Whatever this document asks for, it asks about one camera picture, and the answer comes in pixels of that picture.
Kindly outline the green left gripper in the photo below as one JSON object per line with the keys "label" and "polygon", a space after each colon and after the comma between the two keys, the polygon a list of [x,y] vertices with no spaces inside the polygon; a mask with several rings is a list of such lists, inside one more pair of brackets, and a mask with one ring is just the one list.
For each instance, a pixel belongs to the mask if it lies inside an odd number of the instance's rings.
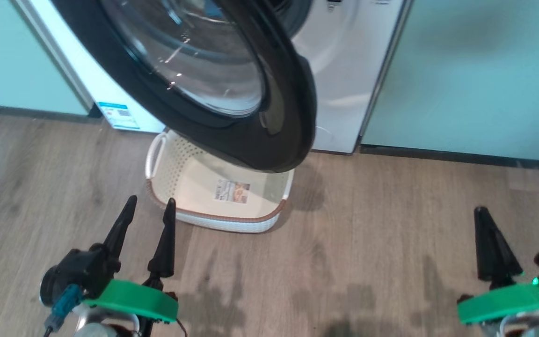
{"label": "green left gripper", "polygon": [[[124,245],[129,225],[133,221],[138,197],[129,196],[122,211],[118,215],[111,230],[103,241],[103,251],[107,264],[117,264]],[[170,198],[163,213],[163,230],[159,243],[147,270],[148,282],[174,275],[176,246],[176,213],[177,205]],[[102,294],[96,299],[84,299],[84,305],[102,307],[117,312],[135,314],[154,321],[174,323],[178,316],[178,301],[167,293],[149,286],[135,284],[131,281],[112,279]]]}

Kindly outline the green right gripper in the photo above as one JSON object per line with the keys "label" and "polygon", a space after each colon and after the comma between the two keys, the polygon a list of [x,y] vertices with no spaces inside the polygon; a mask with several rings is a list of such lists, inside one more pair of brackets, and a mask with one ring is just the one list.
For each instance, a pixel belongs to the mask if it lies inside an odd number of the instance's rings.
{"label": "green right gripper", "polygon": [[[477,277],[491,284],[515,284],[522,275],[515,254],[487,207],[473,210]],[[456,310],[464,325],[498,322],[509,315],[539,311],[539,284],[521,283],[504,286],[459,300]]]}

